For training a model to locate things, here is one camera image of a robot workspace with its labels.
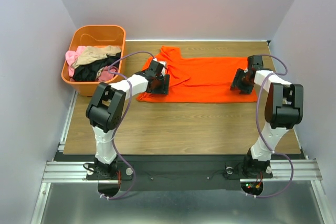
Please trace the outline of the orange t shirt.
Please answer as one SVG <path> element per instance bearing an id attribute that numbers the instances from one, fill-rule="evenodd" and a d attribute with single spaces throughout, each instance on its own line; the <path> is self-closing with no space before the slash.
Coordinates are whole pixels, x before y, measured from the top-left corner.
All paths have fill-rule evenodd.
<path id="1" fill-rule="evenodd" d="M 246 57 L 184 59 L 179 47 L 162 46 L 157 60 L 167 63 L 170 75 L 167 95 L 141 93 L 139 102 L 150 103 L 253 103 L 257 94 L 241 94 L 230 86 L 236 70 L 247 67 Z"/>

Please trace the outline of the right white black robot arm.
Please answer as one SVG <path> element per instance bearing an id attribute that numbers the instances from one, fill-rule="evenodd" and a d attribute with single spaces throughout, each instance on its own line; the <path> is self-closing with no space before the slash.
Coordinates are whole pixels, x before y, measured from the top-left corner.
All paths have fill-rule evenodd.
<path id="1" fill-rule="evenodd" d="M 259 92 L 267 92 L 264 109 L 265 125 L 259 125 L 259 107 L 257 101 L 256 125 L 258 140 L 244 157 L 242 170 L 247 177 L 271 174 L 270 160 L 281 138 L 303 118 L 303 86 L 283 80 L 288 72 L 275 73 L 264 67 L 263 55 L 247 58 L 247 68 L 238 69 L 231 84 L 232 90 L 241 94 L 251 94 L 254 86 L 260 86 Z"/>

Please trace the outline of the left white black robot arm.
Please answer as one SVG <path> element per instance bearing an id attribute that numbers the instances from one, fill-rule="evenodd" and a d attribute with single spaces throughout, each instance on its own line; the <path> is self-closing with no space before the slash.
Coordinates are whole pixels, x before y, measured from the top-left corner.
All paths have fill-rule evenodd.
<path id="1" fill-rule="evenodd" d="M 145 70 L 133 74 L 120 82 L 100 83 L 86 109 L 86 117 L 92 126 L 96 153 L 94 163 L 85 165 L 89 176 L 94 174 L 104 179 L 112 179 L 117 171 L 117 151 L 112 141 L 116 130 L 130 107 L 124 109 L 124 102 L 140 93 L 167 95 L 170 75 L 166 73 L 166 62 L 156 59 Z"/>

